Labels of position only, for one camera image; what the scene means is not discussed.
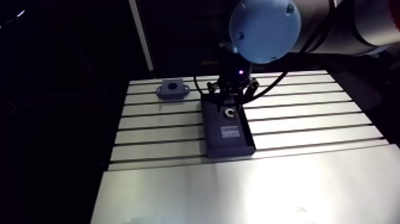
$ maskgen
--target label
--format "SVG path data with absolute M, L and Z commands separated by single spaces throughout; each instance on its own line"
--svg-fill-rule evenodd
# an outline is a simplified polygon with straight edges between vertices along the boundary
M 222 138 L 237 138 L 240 137 L 239 128 L 237 126 L 221 127 Z

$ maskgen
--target white metal surface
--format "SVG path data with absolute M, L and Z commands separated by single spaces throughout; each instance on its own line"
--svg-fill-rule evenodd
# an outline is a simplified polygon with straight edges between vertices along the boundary
M 251 77 L 278 77 L 282 72 L 272 72 L 272 73 L 254 73 Z M 325 70 L 315 70 L 315 71 L 292 71 L 287 74 L 287 76 L 312 76 L 316 74 L 328 74 Z M 193 81 L 193 77 L 183 77 L 183 81 Z M 198 80 L 217 80 L 218 76 L 199 76 Z M 146 79 L 146 80 L 135 80 L 130 81 L 130 85 L 143 85 L 152 83 L 161 83 L 162 79 Z
M 106 172 L 92 224 L 397 224 L 395 145 Z
M 246 105 L 257 151 L 219 160 L 203 157 L 199 96 L 190 94 L 127 96 L 134 105 L 124 107 L 92 224 L 400 222 L 400 151 L 337 83 L 277 86 Z
M 265 86 L 257 89 L 256 93 L 260 93 Z M 342 88 L 337 83 L 312 83 L 304 85 L 287 85 L 276 86 L 267 95 L 290 95 L 290 94 L 310 94 L 318 92 L 340 92 Z M 192 89 L 185 100 L 200 100 L 200 93 L 196 89 Z M 126 96 L 126 102 L 130 104 L 149 104 L 162 102 L 154 93 L 151 94 L 134 94 Z
M 303 146 L 292 148 L 279 148 L 277 150 L 257 150 L 250 157 L 233 157 L 224 160 L 207 160 L 203 158 L 204 142 L 200 141 L 197 147 L 183 148 L 182 145 L 169 145 L 168 144 L 155 144 L 152 147 L 146 147 L 144 150 L 137 150 L 137 148 L 115 147 L 112 154 L 112 161 L 117 163 L 110 164 L 108 170 L 132 170 L 143 168 L 155 167 L 168 167 L 168 166 L 184 166 L 196 165 L 204 163 L 215 163 L 223 161 L 238 161 L 250 160 L 258 158 L 282 157 L 288 155 L 302 155 L 311 153 L 326 153 L 331 151 L 353 150 L 357 148 L 373 147 L 389 144 L 384 139 L 362 139 L 360 141 L 331 143 L 328 145 L 316 146 Z
M 260 77 L 257 78 L 260 86 L 267 86 L 271 84 L 276 77 Z M 329 83 L 334 82 L 335 80 L 328 74 L 321 74 L 315 76 L 289 76 L 283 79 L 279 85 L 295 85 L 295 84 L 306 84 L 306 83 Z M 207 86 L 207 82 L 209 81 L 198 81 L 199 86 L 205 88 Z M 193 81 L 185 82 L 185 85 L 188 85 L 190 89 L 196 89 L 195 83 Z M 143 84 L 143 85 L 133 85 L 129 86 L 128 94 L 148 94 L 154 93 L 157 87 L 160 84 Z
M 279 74 L 252 76 L 264 85 L 261 90 Z M 298 71 L 288 76 L 268 95 L 245 105 L 257 155 L 265 155 L 266 151 L 287 155 L 290 150 L 304 151 L 304 147 L 330 151 L 353 144 L 353 147 L 387 144 L 326 71 Z M 200 87 L 205 88 L 206 82 L 216 78 L 199 77 Z M 183 80 L 194 86 L 191 77 Z M 179 102 L 160 101 L 151 92 L 161 82 L 161 79 L 130 82 L 110 170 L 212 162 L 201 158 L 205 146 L 200 95 L 192 91 Z

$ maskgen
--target cable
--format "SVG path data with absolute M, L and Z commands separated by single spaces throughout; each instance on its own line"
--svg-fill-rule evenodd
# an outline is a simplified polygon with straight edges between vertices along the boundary
M 251 101 L 254 101 L 254 100 L 258 99 L 259 97 L 265 95 L 267 92 L 269 92 L 271 89 L 273 89 L 276 85 L 278 85 L 279 82 L 284 77 L 286 77 L 286 75 L 290 72 L 290 70 L 292 68 L 297 67 L 297 65 L 301 61 L 301 57 L 304 56 L 304 54 L 306 53 L 307 49 L 311 46 L 311 44 L 318 37 L 318 35 L 323 31 L 329 32 L 329 30 L 332 28 L 332 19 L 336 16 L 338 9 L 341 8 L 341 5 L 343 5 L 343 2 L 340 5 L 338 5 L 334 10 L 329 11 L 327 17 L 317 26 L 315 31 L 313 31 L 313 33 L 308 38 L 308 40 L 306 41 L 304 46 L 298 52 L 298 55 L 297 55 L 298 57 L 296 58 L 295 62 L 293 62 L 291 66 L 288 66 L 286 71 L 284 71 L 273 83 L 271 83 L 271 85 L 266 87 L 263 91 L 261 91 L 260 93 L 254 95 L 253 97 L 251 97 L 250 99 L 248 99 L 248 100 L 246 100 L 244 102 L 238 102 L 238 104 L 242 104 L 242 105 L 243 104 L 247 104 L 247 103 L 249 103 Z M 201 96 L 204 96 L 203 92 L 201 91 L 201 89 L 199 88 L 199 85 L 197 83 L 196 75 L 193 76 L 193 81 L 195 82 L 195 86 L 196 86 L 197 91 L 200 93 Z M 234 105 L 236 105 L 236 104 L 222 104 L 220 106 L 221 107 L 232 107 Z

